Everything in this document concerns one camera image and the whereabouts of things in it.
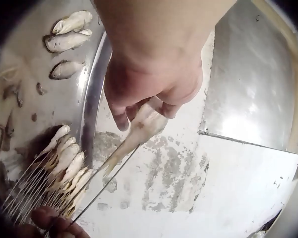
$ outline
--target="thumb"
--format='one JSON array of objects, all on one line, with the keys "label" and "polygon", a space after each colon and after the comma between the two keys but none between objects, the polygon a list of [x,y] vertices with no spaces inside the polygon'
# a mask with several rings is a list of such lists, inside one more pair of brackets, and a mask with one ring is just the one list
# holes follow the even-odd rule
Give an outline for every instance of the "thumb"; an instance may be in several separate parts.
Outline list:
[{"label": "thumb", "polygon": [[171,105],[171,104],[168,104],[168,103],[163,103],[162,104],[162,107],[159,108],[157,111],[165,116],[166,118],[169,118],[169,119],[173,119],[175,118],[175,115],[176,113],[178,112],[178,110],[180,109],[182,105]]}]

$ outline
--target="fish tail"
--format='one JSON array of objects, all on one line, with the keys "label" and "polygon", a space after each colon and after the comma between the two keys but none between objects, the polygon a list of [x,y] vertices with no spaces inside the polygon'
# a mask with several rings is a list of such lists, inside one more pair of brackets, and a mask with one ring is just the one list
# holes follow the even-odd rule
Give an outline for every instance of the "fish tail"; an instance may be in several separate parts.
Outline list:
[{"label": "fish tail", "polygon": [[121,161],[127,154],[132,152],[137,147],[137,145],[137,142],[127,137],[124,142],[114,151],[114,153],[109,156],[105,163],[101,167],[99,167],[98,170],[100,171],[107,168],[103,175],[104,177],[107,177],[114,169],[114,167],[119,163],[119,161]]}]

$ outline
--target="fingernail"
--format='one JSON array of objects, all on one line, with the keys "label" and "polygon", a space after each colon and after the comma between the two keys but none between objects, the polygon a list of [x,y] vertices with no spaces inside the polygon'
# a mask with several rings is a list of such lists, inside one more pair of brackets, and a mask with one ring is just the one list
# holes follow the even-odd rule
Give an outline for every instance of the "fingernail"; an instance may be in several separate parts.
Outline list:
[{"label": "fingernail", "polygon": [[62,232],[58,234],[57,238],[75,238],[75,236],[68,232]]}]

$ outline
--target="fish head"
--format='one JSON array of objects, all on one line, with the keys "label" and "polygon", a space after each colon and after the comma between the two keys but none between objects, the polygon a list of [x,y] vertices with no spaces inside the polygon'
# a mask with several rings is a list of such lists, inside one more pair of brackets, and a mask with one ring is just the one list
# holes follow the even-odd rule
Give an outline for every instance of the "fish head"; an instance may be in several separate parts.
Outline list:
[{"label": "fish head", "polygon": [[64,26],[63,20],[58,21],[55,26],[53,27],[52,34],[59,33]]},{"label": "fish head", "polygon": [[47,35],[45,36],[44,42],[46,44],[46,47],[49,51],[53,51],[57,45],[57,40],[55,36],[53,35]]}]

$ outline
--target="stain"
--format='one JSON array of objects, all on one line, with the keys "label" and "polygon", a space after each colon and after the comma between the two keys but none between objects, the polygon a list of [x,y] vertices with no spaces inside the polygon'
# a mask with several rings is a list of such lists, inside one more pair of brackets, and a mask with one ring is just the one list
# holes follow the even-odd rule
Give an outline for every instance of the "stain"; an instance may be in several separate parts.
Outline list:
[{"label": "stain", "polygon": [[205,173],[208,172],[209,164],[210,164],[210,163],[208,163],[208,164],[206,165],[205,169],[204,169],[204,172],[205,172]]},{"label": "stain", "polygon": [[130,205],[130,202],[129,201],[125,201],[125,202],[122,202],[120,203],[120,208],[121,209],[127,209]]},{"label": "stain", "polygon": [[107,203],[97,203],[97,209],[101,211],[105,211],[109,208]]},{"label": "stain", "polygon": [[37,121],[37,114],[36,113],[32,114],[31,120],[34,121],[34,122]]},{"label": "stain", "polygon": [[168,147],[167,150],[168,160],[164,166],[162,182],[168,189],[174,182],[175,177],[181,174],[181,159],[179,158],[178,152],[174,148]]},{"label": "stain", "polygon": [[199,194],[194,197],[194,201],[196,201],[199,197]]},{"label": "stain", "polygon": [[149,189],[153,186],[154,183],[154,179],[156,178],[156,176],[158,175],[158,168],[161,165],[162,161],[161,161],[161,150],[157,149],[156,153],[155,153],[155,158],[153,159],[152,163],[151,163],[151,170],[148,174],[148,177],[146,179],[145,185],[146,185],[146,191],[144,194],[144,197],[142,198],[142,209],[144,211],[146,211],[147,209],[147,205],[149,202]]},{"label": "stain", "polygon": [[[103,178],[103,186],[105,186],[111,178]],[[113,193],[117,190],[117,180],[113,178],[113,180],[109,183],[109,185],[105,189],[106,191]]]},{"label": "stain", "polygon": [[155,212],[160,212],[161,209],[164,209],[165,206],[163,205],[163,203],[158,203],[157,205],[155,205],[154,207],[150,206],[149,207],[152,211],[155,211]]},{"label": "stain", "polygon": [[100,162],[105,162],[123,141],[119,135],[110,132],[96,132],[94,138],[93,158]]},{"label": "stain", "polygon": [[183,186],[184,186],[184,179],[180,179],[179,181],[176,182],[174,185],[174,194],[171,198],[170,202],[170,212],[174,212],[175,208],[178,205],[179,197],[181,195]]},{"label": "stain", "polygon": [[207,154],[203,154],[202,155],[202,159],[201,159],[201,161],[200,161],[200,163],[199,163],[199,165],[200,165],[200,168],[203,168],[203,166],[204,166],[204,164],[205,164],[205,162],[207,161]]}]

